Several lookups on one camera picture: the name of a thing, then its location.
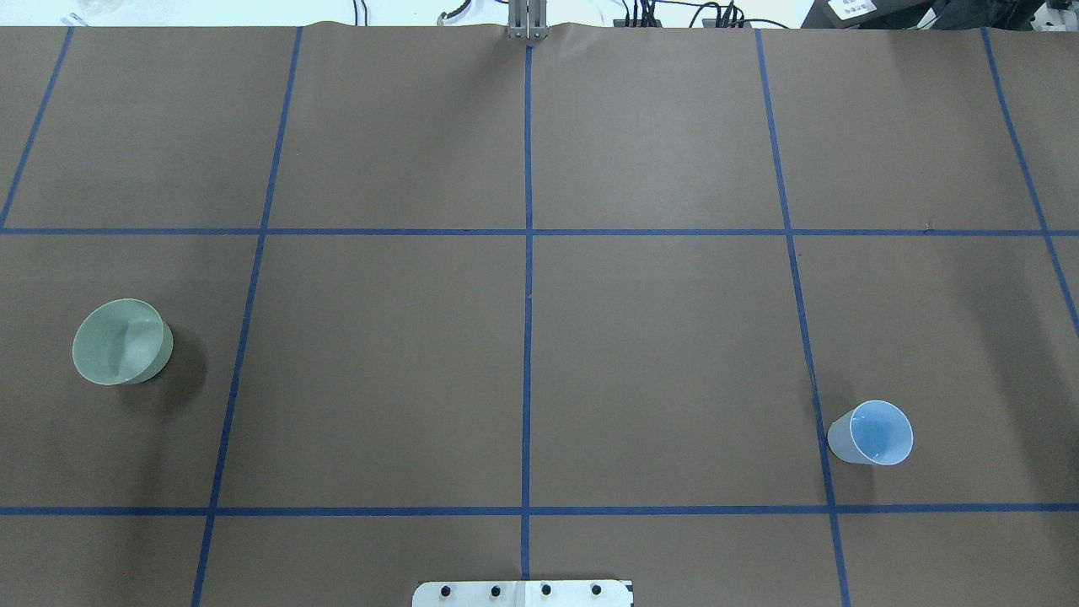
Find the light blue plastic cup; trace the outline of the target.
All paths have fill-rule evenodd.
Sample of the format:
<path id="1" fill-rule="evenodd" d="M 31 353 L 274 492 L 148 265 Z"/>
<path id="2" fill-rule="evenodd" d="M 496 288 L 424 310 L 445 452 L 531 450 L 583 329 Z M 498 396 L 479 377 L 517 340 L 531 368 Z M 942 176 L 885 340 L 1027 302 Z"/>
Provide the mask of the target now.
<path id="1" fill-rule="evenodd" d="M 868 400 L 833 422 L 828 447 L 841 461 L 853 465 L 898 465 L 914 447 L 912 423 L 885 400 Z"/>

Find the green plastic bowl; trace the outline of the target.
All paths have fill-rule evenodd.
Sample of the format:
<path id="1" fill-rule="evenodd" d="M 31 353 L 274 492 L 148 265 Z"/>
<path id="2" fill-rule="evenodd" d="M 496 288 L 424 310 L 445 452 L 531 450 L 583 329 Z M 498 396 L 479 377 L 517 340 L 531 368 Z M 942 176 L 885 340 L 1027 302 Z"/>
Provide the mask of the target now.
<path id="1" fill-rule="evenodd" d="M 80 376 L 97 385 L 147 383 L 174 350 L 169 325 L 147 301 L 121 298 L 103 304 L 78 327 L 71 358 Z"/>

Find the aluminium frame post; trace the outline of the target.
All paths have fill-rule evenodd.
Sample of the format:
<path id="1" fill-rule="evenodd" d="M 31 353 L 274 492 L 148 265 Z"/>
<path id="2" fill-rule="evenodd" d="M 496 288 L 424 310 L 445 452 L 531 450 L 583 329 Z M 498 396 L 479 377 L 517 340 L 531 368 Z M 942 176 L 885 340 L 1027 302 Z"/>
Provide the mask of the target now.
<path id="1" fill-rule="evenodd" d="M 547 38 L 550 27 L 546 0 L 509 0 L 506 4 L 508 38 L 528 42 Z"/>

